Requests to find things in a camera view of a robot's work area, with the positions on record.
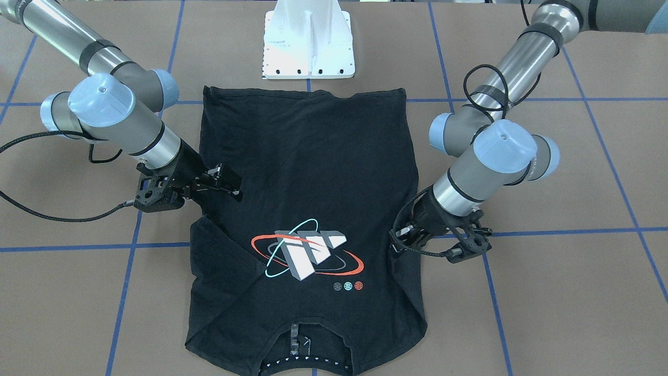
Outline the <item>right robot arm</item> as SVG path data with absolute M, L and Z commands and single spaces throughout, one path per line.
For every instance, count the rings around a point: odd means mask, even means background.
M 144 69 L 57 1 L 2 1 L 2 16 L 47 41 L 86 74 L 73 90 L 48 97 L 41 119 L 53 134 L 114 143 L 134 158 L 140 171 L 136 207 L 179 208 L 206 190 L 243 199 L 238 174 L 223 164 L 208 167 L 158 117 L 179 98 L 169 72 Z

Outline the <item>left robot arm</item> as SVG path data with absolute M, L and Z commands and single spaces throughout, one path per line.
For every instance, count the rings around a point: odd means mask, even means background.
M 528 133 L 508 112 L 532 93 L 563 46 L 585 31 L 666 33 L 666 1 L 542 2 L 496 66 L 476 67 L 491 73 L 475 90 L 464 78 L 461 109 L 432 122 L 430 144 L 456 161 L 400 209 L 389 233 L 391 255 L 425 254 L 426 243 L 446 233 L 457 243 L 436 257 L 451 263 L 491 249 L 480 205 L 501 186 L 546 178 L 560 162 L 553 140 Z

